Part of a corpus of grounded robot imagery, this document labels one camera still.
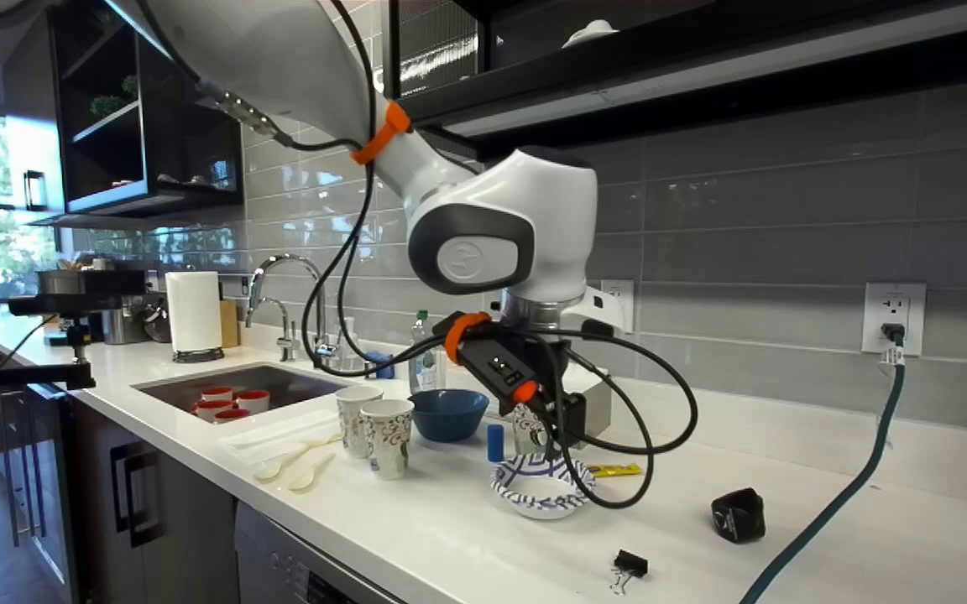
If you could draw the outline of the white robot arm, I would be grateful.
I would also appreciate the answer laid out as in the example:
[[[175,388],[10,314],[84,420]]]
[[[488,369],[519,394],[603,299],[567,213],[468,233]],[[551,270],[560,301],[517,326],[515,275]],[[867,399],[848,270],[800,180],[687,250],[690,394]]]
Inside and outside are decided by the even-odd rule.
[[[567,347],[548,329],[588,305],[598,169],[515,152],[472,169],[444,158],[373,86],[361,38],[340,0],[135,0],[139,27],[243,123],[284,139],[297,121],[412,204],[407,253],[444,294],[496,290],[494,317],[454,314],[444,347],[502,407],[560,444],[584,409],[564,388]]]

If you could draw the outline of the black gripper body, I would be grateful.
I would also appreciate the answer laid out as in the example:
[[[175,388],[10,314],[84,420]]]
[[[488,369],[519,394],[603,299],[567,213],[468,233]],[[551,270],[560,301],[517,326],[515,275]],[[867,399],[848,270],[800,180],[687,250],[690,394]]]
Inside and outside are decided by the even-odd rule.
[[[459,317],[459,366],[500,399],[500,413],[528,409],[548,438],[560,436],[564,343],[548,343],[472,313]]]

